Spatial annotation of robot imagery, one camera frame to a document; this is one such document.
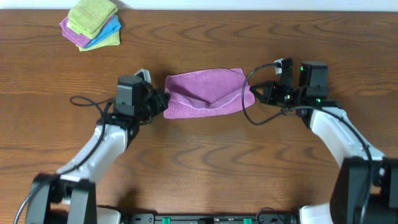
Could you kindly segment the purple microfiber cloth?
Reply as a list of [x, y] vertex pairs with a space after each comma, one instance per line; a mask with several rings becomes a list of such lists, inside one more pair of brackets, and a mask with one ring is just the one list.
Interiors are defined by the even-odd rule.
[[241, 68], [214, 68], [167, 76], [166, 119], [202, 118], [241, 111], [255, 103]]

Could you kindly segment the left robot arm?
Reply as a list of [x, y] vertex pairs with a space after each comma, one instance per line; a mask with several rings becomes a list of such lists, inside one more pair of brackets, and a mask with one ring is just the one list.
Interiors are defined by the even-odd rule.
[[94, 134], [54, 174], [39, 174], [20, 209], [26, 223], [128, 223], [119, 209], [96, 203], [96, 184], [142, 125], [168, 107], [170, 96], [151, 85], [148, 70], [120, 76], [116, 96], [105, 100]]

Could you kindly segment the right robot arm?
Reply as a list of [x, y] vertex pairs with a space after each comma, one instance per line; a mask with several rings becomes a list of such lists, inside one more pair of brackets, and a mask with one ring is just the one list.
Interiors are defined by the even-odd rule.
[[271, 63], [279, 77], [250, 87], [260, 103], [295, 113], [318, 136], [340, 171], [331, 199], [298, 210], [291, 223], [397, 224], [397, 159], [388, 158], [351, 123], [343, 106], [328, 99], [328, 66], [303, 62], [298, 86], [293, 84], [292, 59]]

